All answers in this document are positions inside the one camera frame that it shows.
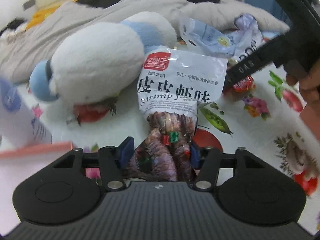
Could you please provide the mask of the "person's right hand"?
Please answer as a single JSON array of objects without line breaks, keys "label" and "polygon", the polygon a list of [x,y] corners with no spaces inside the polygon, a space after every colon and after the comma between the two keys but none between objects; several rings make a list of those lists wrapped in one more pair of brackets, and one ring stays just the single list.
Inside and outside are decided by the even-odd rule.
[{"label": "person's right hand", "polygon": [[290,74],[286,75],[286,81],[290,86],[299,83],[299,92],[302,98],[315,111],[319,112],[319,60],[315,62],[308,75],[304,78],[296,78]]}]

